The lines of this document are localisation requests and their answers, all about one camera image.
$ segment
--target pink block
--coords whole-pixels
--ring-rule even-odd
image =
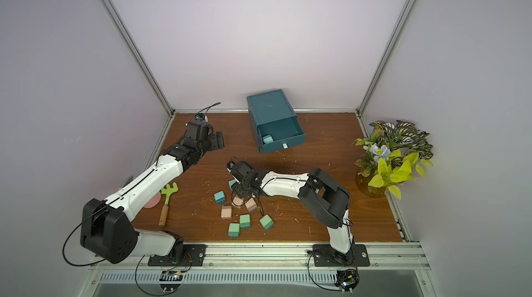
[[[222,206],[222,218],[231,218],[232,207],[231,206]]]

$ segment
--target yellow-green leaf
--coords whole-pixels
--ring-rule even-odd
[[[401,183],[403,181],[406,181],[406,176],[398,175],[398,174],[391,174],[390,181],[392,183]]]
[[[395,185],[390,185],[388,189],[393,195],[395,195],[399,200],[401,200],[401,190],[399,190],[399,187]]]
[[[416,165],[416,171],[418,172],[418,174],[421,175],[421,177],[424,177],[424,176],[425,176],[425,169],[423,169],[423,167],[421,166],[421,164],[417,164],[417,165]]]
[[[410,165],[410,161],[404,161],[403,165],[399,168],[399,171],[406,171],[407,173],[412,173],[412,166]]]
[[[377,173],[380,175],[388,173],[388,166],[383,158],[380,158],[379,162],[377,163]]]
[[[411,153],[403,158],[403,162],[409,161],[410,166],[413,166],[419,160],[419,153]]]
[[[383,187],[384,181],[382,180],[381,175],[375,175],[368,183],[369,186],[373,187]]]
[[[429,160],[421,159],[421,163],[429,167],[433,166],[432,162]]]
[[[394,150],[393,152],[391,152],[388,157],[399,157],[401,156],[401,150],[400,149],[396,149]]]

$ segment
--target black cable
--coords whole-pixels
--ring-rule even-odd
[[[190,119],[188,120],[187,124],[192,120],[192,118],[196,117],[198,114],[200,114],[203,110],[207,109],[207,111],[205,112],[205,114],[207,114],[207,112],[209,112],[209,109],[212,108],[212,107],[215,107],[217,106],[218,104],[221,104],[222,102],[218,102],[218,103],[215,103],[211,106],[208,106],[204,109],[201,109],[200,111],[198,111],[197,113],[195,113],[192,117],[190,117]]]
[[[97,263],[100,263],[102,261],[104,261],[105,259],[102,259],[102,260],[99,260],[99,261],[95,261],[95,262],[91,262],[91,263],[86,263],[84,265],[78,265],[77,263],[72,263],[70,262],[68,259],[67,259],[67,256],[65,255],[65,247],[67,246],[67,242],[68,240],[70,239],[70,237],[72,236],[72,234],[74,234],[74,232],[76,232],[76,230],[81,227],[81,225],[83,223],[85,223],[86,221],[88,221],[90,218],[92,218],[92,216],[95,216],[96,214],[99,214],[102,210],[106,209],[111,203],[115,202],[116,200],[118,200],[119,198],[116,198],[114,199],[113,201],[111,201],[110,203],[106,204],[105,206],[103,206],[101,209],[97,210],[96,212],[94,212],[92,215],[90,215],[89,217],[87,217],[86,219],[84,219],[80,224],[78,224],[77,227],[74,228],[74,230],[72,230],[72,232],[68,235],[68,237],[66,238],[65,242],[63,243],[63,259],[70,265],[70,266],[74,266],[74,267],[85,267],[85,266],[92,266],[92,265],[95,265]]]
[[[234,194],[235,194],[235,188],[233,187],[233,188],[232,188],[232,191],[231,191],[231,203],[232,203],[235,207],[238,207],[238,206],[236,205],[236,203],[234,202],[234,200],[235,200],[235,198],[233,197]],[[246,201],[244,201],[244,203],[242,204],[242,206],[245,205],[245,204],[247,204],[247,202],[248,202],[249,200],[251,200],[252,198],[253,198],[253,196],[250,196],[249,199],[247,199]]]
[[[144,176],[138,183],[136,183],[135,185],[133,185],[133,187],[131,187],[129,190],[125,191],[123,194],[120,194],[120,197],[114,199],[113,201],[111,201],[110,203],[106,204],[105,206],[103,206],[102,208],[98,209],[96,212],[92,213],[89,217],[87,217],[86,219],[84,219],[80,224],[77,225],[77,227],[74,228],[74,230],[72,230],[72,232],[68,235],[68,237],[65,239],[65,242],[63,243],[63,250],[62,250],[62,253],[63,253],[63,259],[70,265],[70,266],[74,266],[74,267],[85,267],[85,266],[92,266],[92,265],[96,265],[97,263],[100,263],[102,261],[104,261],[105,259],[102,259],[102,260],[99,260],[99,261],[95,261],[95,262],[91,262],[91,263],[86,263],[84,265],[78,265],[76,263],[72,263],[70,262],[68,259],[67,259],[67,256],[65,255],[65,247],[67,246],[67,242],[68,240],[70,239],[70,237],[74,234],[74,232],[76,232],[76,230],[81,227],[83,225],[83,223],[85,223],[86,221],[88,221],[92,216],[95,216],[96,214],[99,214],[102,210],[106,209],[107,207],[109,207],[109,205],[111,205],[113,202],[115,202],[116,200],[119,200],[122,196],[126,195],[130,190],[133,190],[138,184],[140,184],[143,180],[145,180],[152,172],[154,172],[155,169],[152,169],[152,171],[150,171],[146,176]]]
[[[314,279],[312,278],[312,275],[310,275],[310,269],[309,269],[310,259],[311,259],[311,258],[312,258],[312,254],[309,256],[309,261],[307,261],[307,263],[306,263],[306,270],[307,270],[307,272],[309,272],[310,280],[312,280],[312,282],[313,282],[317,287],[320,287],[320,288],[322,288],[323,290],[329,290],[329,291],[338,291],[338,292],[341,292],[342,289],[340,289],[340,290],[337,290],[337,289],[327,289],[327,288],[322,287],[322,286],[319,285],[318,283],[316,283],[316,281],[314,281]]]
[[[190,267],[192,267],[192,256],[190,254],[188,254],[190,256],[190,266],[189,268],[187,269],[187,272],[190,270]],[[142,291],[143,293],[147,294],[147,295],[150,295],[150,296],[154,296],[154,297],[161,297],[161,296],[167,296],[167,295],[170,295],[170,294],[173,294],[177,291],[177,288],[173,289],[170,293],[163,293],[163,294],[160,294],[160,295],[154,295],[154,294],[151,294],[149,292],[146,292],[144,291],[144,289],[142,289],[140,287],[140,285],[138,285],[138,281],[137,281],[137,270],[138,270],[138,266],[140,265],[140,263],[142,262],[142,260],[144,259],[145,255],[142,256],[142,258],[138,261],[137,263],[137,267],[135,267],[135,284],[137,285],[137,287],[140,289],[140,291]]]
[[[190,266],[187,268],[187,270],[181,272],[181,274],[188,272],[190,268],[192,267],[192,255],[188,254],[188,256],[190,257]],[[185,260],[185,256],[183,255],[183,260],[179,261],[179,263],[176,266],[173,266],[172,268],[165,270],[165,272],[168,274],[170,270],[173,270],[175,267],[179,267],[184,260]]]
[[[266,185],[268,185],[269,182],[271,181],[274,181],[274,180],[289,180],[289,181],[301,181],[301,180],[297,180],[295,178],[287,178],[287,177],[274,177],[272,179],[270,179],[269,181],[267,181],[266,183],[264,183],[264,185],[260,188],[257,188],[259,190],[259,194],[257,194],[257,202],[260,204],[260,207],[259,207],[259,211],[261,213],[262,216],[264,216],[264,209],[262,207],[262,203],[261,203],[261,200],[260,200],[260,197],[261,197],[261,193],[262,191],[264,190],[264,188],[266,187]]]

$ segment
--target black mounting plate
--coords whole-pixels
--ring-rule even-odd
[[[184,244],[183,248],[185,249],[185,259],[183,263],[180,264],[180,267],[201,267],[203,266],[203,258],[205,258],[205,250],[207,245],[205,244]],[[190,258],[187,254],[190,254],[192,257],[192,264],[190,263]],[[167,257],[154,255],[150,257],[148,261],[148,266],[175,266],[175,263],[172,263]]]
[[[334,252],[337,252],[329,244],[314,244],[312,246],[312,250],[313,251],[321,250],[329,254],[333,254]],[[357,267],[369,267],[368,250],[366,249],[364,244],[354,244],[352,246],[352,251],[353,251],[353,255],[355,256]],[[343,264],[334,262],[333,260],[327,259],[326,257],[316,257],[315,255],[313,257],[314,257],[314,266],[316,267],[329,267],[329,266],[344,267]]]

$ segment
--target white robot arm segment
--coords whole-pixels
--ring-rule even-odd
[[[114,208],[123,208],[129,221],[164,185],[183,173],[183,164],[171,155],[162,155],[156,163],[124,186],[118,192],[105,198]]]
[[[343,254],[351,248],[349,191],[328,174],[320,169],[300,175],[277,174],[274,171],[257,173],[244,161],[230,161],[227,169],[238,181],[232,188],[241,198],[248,195],[283,195],[300,199],[316,219],[326,225],[332,248]],[[318,194],[321,188],[325,188],[323,196]]]

